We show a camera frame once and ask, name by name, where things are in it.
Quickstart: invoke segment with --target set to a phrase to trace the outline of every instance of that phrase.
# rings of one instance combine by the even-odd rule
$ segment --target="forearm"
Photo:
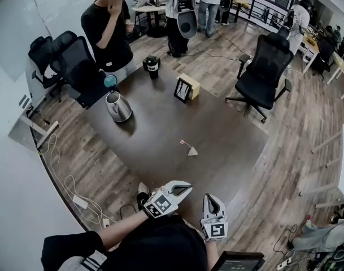
[[[208,271],[210,271],[219,259],[216,241],[207,241],[206,250],[207,250]]]
[[[109,22],[105,27],[105,30],[102,34],[102,38],[100,39],[100,41],[97,43],[97,46],[99,48],[106,48],[113,33],[114,33],[114,29],[115,29],[115,25],[116,25],[116,21],[117,21],[117,17],[116,15],[111,15],[109,18]]]
[[[98,232],[106,250],[113,248],[131,231],[148,219],[145,212],[140,211]]]

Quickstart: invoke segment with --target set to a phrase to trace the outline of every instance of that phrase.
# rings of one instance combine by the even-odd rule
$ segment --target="black t-shirt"
[[[93,231],[52,236],[44,241],[41,262],[45,271],[56,271],[72,256],[105,253],[102,271],[206,271],[207,252],[201,236],[180,216],[148,219],[132,231],[112,252],[106,252]]]
[[[100,7],[93,3],[81,16],[81,26],[92,45],[95,60],[100,68],[106,72],[114,72],[126,66],[133,58],[132,49],[127,41],[125,20],[130,19],[127,3],[123,0],[123,8],[116,21],[115,29],[105,49],[99,48],[97,43],[109,22],[110,14],[107,7]]]

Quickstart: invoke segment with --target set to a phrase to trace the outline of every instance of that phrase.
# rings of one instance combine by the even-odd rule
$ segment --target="small wooden box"
[[[190,91],[190,94],[188,96],[189,99],[194,99],[199,94],[199,88],[201,87],[201,85],[198,81],[189,77],[185,73],[182,73],[181,75],[177,76],[176,78],[177,78],[177,81],[178,81],[178,79],[182,79],[192,86],[192,90]]]

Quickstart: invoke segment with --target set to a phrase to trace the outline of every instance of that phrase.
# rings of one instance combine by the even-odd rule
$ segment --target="black mug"
[[[148,57],[146,59],[147,69],[151,79],[158,78],[158,58],[157,57]]]

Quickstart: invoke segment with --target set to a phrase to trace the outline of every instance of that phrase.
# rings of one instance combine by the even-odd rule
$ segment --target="dark table surface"
[[[156,80],[140,68],[122,81],[118,88],[133,110],[124,123],[112,120],[105,96],[85,113],[102,139],[149,188],[171,180],[191,183],[193,191],[178,213],[199,226],[204,194],[216,195],[227,206],[242,181],[251,179],[267,135],[203,88],[195,99],[182,103],[173,96],[177,76],[162,65]],[[198,155],[188,156],[189,148],[181,139]]]

